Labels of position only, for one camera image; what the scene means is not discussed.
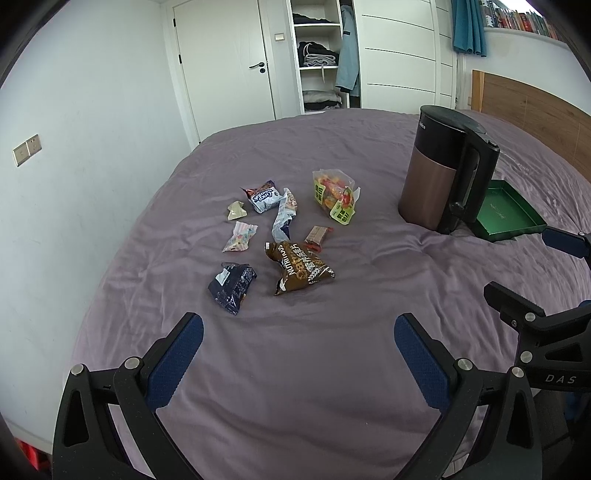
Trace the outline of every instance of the kettle lid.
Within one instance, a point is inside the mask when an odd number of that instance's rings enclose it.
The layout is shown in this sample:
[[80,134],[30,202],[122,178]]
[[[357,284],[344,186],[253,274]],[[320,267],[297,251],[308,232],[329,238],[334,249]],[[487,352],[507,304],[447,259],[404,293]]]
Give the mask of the kettle lid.
[[423,105],[421,107],[421,115],[427,115],[436,122],[463,132],[470,129],[479,134],[486,133],[485,128],[473,118],[444,106]]

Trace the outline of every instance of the kettle handle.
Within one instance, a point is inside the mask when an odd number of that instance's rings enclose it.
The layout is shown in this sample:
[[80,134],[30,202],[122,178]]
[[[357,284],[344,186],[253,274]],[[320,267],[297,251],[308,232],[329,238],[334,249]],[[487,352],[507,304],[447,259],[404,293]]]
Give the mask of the kettle handle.
[[478,152],[480,159],[472,182],[472,188],[464,205],[462,220],[466,223],[476,222],[476,217],[486,196],[486,189],[491,182],[496,162],[501,153],[499,146],[488,135],[476,133],[474,130],[468,130],[464,144],[464,149],[470,148]]
[[[476,173],[472,178],[473,156],[470,153],[474,150],[478,153],[479,159]],[[466,128],[462,156],[454,179],[455,185],[452,187],[452,190],[455,190],[454,199],[449,205],[454,216],[466,223],[476,221],[500,153],[501,149],[486,134]],[[462,199],[466,198],[468,188],[470,188],[470,192],[466,202],[462,204]]]

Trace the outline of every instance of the light switch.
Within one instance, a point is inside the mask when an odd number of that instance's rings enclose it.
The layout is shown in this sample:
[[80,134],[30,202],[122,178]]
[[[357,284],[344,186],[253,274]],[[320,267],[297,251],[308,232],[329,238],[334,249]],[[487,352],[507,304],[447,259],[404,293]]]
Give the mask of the light switch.
[[27,142],[12,150],[12,153],[14,153],[14,160],[17,162],[17,167],[19,167],[26,159],[30,157],[29,150],[27,148]]
[[39,140],[39,135],[35,135],[27,140],[27,148],[29,150],[29,157],[32,157],[35,153],[41,150],[41,140]]
[[20,144],[17,148],[12,150],[14,160],[17,162],[17,167],[20,167],[39,150],[41,150],[41,140],[39,140],[39,135],[29,138],[25,143]]

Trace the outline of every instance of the white wall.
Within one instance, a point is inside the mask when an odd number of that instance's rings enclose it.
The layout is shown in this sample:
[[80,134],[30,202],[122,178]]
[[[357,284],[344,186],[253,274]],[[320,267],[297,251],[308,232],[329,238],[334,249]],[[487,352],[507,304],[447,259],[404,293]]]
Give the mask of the white wall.
[[52,441],[100,278],[189,152],[151,1],[72,0],[0,89],[0,411],[23,440]]
[[458,108],[469,108],[472,70],[482,70],[538,87],[591,115],[591,82],[566,44],[502,28],[487,28],[486,40],[487,57],[458,55]]

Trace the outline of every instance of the white door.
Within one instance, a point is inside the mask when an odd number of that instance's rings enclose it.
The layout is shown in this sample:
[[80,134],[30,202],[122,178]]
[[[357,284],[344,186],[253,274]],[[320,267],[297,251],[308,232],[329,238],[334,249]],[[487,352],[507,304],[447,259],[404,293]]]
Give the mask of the white door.
[[174,17],[199,138],[274,120],[257,0],[191,0]]

